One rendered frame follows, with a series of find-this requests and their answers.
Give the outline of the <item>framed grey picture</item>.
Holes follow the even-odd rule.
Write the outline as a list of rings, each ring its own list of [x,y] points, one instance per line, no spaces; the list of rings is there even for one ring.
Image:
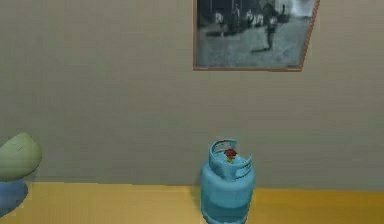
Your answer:
[[[300,72],[319,3],[193,0],[193,69]]]

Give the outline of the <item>blue gas cylinder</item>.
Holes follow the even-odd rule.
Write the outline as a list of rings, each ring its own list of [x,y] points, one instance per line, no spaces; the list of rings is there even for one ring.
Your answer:
[[[200,209],[207,224],[245,224],[255,188],[252,156],[236,150],[235,139],[214,142],[200,173]]]

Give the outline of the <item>pale green rounded cushion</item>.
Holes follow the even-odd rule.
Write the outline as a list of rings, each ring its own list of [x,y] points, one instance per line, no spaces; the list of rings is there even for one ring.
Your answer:
[[[42,161],[42,149],[28,133],[19,133],[0,147],[0,181],[14,181],[33,173]]]

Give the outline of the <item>blue rounded seat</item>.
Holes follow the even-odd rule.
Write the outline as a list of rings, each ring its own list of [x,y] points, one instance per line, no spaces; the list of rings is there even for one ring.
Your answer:
[[[28,195],[23,180],[0,182],[0,218],[16,209]]]

